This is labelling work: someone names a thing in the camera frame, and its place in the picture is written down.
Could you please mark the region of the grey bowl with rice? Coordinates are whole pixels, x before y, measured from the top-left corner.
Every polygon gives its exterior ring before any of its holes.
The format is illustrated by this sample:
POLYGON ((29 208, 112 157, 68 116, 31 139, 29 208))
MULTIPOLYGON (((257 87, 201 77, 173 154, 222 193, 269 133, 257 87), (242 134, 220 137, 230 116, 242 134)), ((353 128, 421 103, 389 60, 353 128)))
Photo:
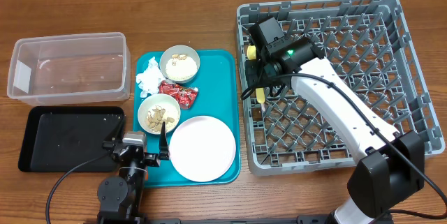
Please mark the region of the grey bowl with rice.
POLYGON ((159 66, 169 80, 184 84, 192 81, 200 68, 200 57, 192 47, 175 45, 161 55, 159 66))

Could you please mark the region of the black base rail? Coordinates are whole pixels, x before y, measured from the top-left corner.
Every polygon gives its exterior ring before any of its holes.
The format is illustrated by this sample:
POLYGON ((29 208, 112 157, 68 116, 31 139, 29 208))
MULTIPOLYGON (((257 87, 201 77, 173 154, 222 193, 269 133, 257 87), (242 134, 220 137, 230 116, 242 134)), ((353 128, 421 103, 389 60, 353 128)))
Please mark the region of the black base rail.
POLYGON ((143 218, 139 221, 100 221, 88 220, 85 224, 97 223, 142 223, 142 224, 335 224, 330 215, 301 215, 296 218, 252 218, 252 219, 209 219, 180 220, 178 218, 154 219, 143 218))

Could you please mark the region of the pink round plate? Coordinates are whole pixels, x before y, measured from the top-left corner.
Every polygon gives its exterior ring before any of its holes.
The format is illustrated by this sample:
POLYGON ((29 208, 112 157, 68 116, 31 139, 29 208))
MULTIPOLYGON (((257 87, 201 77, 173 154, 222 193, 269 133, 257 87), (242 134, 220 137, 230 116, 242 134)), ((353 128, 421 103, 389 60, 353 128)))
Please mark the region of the pink round plate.
POLYGON ((175 170, 194 182, 214 181, 224 175, 237 151, 231 129, 210 116, 197 116, 181 123, 168 148, 175 170))

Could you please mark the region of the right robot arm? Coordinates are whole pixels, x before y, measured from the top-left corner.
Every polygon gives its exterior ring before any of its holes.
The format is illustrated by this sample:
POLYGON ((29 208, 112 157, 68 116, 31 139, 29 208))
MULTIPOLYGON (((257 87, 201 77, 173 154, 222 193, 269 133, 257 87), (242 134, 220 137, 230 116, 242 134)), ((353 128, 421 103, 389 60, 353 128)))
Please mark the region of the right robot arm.
POLYGON ((324 52, 310 39, 251 38, 249 86, 288 86, 309 101, 342 138, 356 168, 347 183, 349 199, 326 223, 371 223, 423 188, 423 141, 398 132, 364 104, 339 78, 324 52))

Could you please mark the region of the green bowl with nuts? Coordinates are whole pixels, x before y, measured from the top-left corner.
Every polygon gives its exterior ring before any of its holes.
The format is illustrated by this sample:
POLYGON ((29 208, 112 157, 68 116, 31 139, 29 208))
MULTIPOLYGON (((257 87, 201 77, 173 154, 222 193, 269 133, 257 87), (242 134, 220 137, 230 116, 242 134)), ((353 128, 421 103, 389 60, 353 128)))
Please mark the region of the green bowl with nuts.
POLYGON ((165 125, 165 132, 169 133, 178 125, 181 116, 179 103, 167 94, 154 94, 144 99, 137 111, 139 126, 154 135, 161 133, 165 125))

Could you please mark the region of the yellow plastic spoon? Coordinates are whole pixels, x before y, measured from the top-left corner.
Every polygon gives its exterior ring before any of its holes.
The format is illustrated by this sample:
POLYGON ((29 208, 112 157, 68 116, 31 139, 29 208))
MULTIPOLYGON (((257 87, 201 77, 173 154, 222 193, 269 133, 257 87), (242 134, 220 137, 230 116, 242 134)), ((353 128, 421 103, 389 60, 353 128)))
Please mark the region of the yellow plastic spoon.
MULTIPOLYGON (((256 47, 254 45, 249 45, 247 47, 247 58, 248 60, 256 60, 256 47)), ((256 99, 262 106, 265 105, 265 93, 263 88, 256 88, 256 99)))

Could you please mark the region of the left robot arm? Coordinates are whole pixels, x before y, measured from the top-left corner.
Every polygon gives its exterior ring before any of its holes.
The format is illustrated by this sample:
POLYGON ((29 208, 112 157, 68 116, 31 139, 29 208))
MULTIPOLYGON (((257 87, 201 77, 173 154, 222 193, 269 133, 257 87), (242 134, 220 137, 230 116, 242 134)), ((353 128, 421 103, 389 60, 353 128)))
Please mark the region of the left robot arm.
POLYGON ((147 136, 142 131, 123 133, 120 121, 103 141, 102 147, 119 166, 118 174, 104 179, 98 187, 98 223, 149 223, 140 212, 148 167, 158 167, 170 158, 166 124, 161 124, 159 153, 146 151, 147 136))

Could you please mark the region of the grey dishwasher rack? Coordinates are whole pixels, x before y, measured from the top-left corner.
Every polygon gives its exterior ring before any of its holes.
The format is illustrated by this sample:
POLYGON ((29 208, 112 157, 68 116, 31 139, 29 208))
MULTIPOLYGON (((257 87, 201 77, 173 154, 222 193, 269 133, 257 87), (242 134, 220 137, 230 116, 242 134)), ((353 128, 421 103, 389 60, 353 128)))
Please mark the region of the grey dishwasher rack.
MULTIPOLYGON (((247 88, 248 28, 272 16, 291 38, 312 39, 359 98, 401 133, 417 132, 427 157, 446 143, 399 0, 300 0, 248 3, 237 10, 237 61, 247 88)), ((265 90, 266 111, 243 102, 249 169, 257 176, 350 167, 342 139, 290 89, 265 90)))

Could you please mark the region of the black plastic tray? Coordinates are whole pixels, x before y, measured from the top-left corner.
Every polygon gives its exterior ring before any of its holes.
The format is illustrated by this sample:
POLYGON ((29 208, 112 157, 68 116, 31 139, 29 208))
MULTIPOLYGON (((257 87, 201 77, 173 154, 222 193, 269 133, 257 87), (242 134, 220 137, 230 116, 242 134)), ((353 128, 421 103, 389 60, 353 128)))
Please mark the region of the black plastic tray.
POLYGON ((111 172, 117 164, 102 148, 124 111, 116 106, 37 106, 28 115, 18 160, 22 172, 111 172))

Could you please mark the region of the clear plastic bin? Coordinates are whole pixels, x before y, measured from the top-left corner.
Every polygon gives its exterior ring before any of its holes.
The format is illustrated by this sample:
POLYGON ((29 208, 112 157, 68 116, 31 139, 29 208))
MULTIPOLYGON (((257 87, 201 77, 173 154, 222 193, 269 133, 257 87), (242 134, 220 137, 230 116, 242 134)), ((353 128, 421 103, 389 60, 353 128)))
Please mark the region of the clear plastic bin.
POLYGON ((131 54, 121 32, 19 39, 13 49, 7 96, 29 105, 127 100, 131 54))

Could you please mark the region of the crumpled white napkin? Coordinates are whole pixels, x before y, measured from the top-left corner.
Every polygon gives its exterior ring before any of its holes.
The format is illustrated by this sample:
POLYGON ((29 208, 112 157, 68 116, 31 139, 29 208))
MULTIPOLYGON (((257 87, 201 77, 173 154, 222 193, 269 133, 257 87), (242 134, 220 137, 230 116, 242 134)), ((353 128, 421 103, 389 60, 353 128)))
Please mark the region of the crumpled white napkin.
POLYGON ((140 97, 146 98, 148 95, 157 94, 161 82, 165 80, 166 79, 159 68, 159 64, 155 58, 152 57, 144 72, 136 75, 136 84, 140 89, 140 97))

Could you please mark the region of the teal plastic tray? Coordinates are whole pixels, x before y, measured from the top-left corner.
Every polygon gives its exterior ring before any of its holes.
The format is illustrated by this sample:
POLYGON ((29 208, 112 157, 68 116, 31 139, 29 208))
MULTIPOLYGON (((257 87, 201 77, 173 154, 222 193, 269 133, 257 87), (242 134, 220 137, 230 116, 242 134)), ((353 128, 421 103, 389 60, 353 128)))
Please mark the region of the teal plastic tray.
MULTIPOLYGON (((163 160, 160 167, 148 168, 148 179, 145 188, 171 186, 198 186, 210 184, 228 184, 236 180, 241 170, 240 157, 240 121, 239 96, 235 59, 225 50, 196 50, 200 58, 200 68, 195 78, 186 87, 197 87, 198 96, 189 110, 182 110, 180 123, 196 116, 211 116, 224 122, 235 138, 236 152, 233 164, 218 179, 209 182, 194 182, 184 178, 173 167, 170 161, 163 160)), ((158 63, 163 52, 148 52, 137 61, 135 74, 140 74, 148 67, 149 60, 154 58, 158 63)), ((138 122, 138 108, 144 98, 140 97, 141 89, 135 84, 133 131, 143 131, 138 122)))

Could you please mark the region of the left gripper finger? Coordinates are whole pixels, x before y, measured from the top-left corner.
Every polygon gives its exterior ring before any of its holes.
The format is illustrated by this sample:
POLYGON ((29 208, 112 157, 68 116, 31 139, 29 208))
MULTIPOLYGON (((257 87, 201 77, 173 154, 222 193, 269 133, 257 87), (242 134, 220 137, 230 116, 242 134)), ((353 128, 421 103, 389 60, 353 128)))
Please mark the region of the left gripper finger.
POLYGON ((163 122, 161 125, 161 132, 159 138, 159 159, 160 160, 169 160, 170 153, 168 149, 168 143, 166 138, 166 123, 163 122))
POLYGON ((112 129, 111 133, 109 133, 107 137, 104 139, 104 142, 106 144, 114 143, 119 138, 120 133, 122 132, 125 122, 125 116, 120 116, 118 117, 118 119, 119 121, 117 125, 112 129))

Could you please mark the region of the red snack wrapper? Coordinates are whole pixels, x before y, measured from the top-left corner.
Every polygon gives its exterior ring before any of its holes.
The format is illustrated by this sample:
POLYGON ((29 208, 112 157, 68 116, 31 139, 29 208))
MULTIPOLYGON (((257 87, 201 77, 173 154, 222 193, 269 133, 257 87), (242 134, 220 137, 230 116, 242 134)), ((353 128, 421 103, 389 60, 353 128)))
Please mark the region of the red snack wrapper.
POLYGON ((173 97, 179 103, 181 109, 188 110, 198 96, 198 88, 188 88, 175 83, 162 81, 159 85, 159 93, 173 97))

